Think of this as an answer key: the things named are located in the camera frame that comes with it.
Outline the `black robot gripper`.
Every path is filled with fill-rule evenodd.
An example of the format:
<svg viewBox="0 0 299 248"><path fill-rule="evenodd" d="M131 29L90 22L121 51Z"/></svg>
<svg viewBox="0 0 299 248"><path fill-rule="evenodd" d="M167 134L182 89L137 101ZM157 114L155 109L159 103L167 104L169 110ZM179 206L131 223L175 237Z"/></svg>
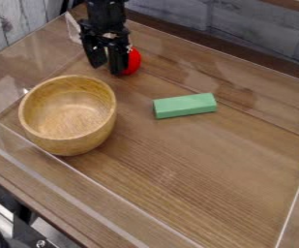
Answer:
<svg viewBox="0 0 299 248"><path fill-rule="evenodd" d="M130 30L125 26L127 1L85 0L87 17L78 21L81 41L91 66L102 67L109 54L109 68L115 76L129 68Z"/></svg>

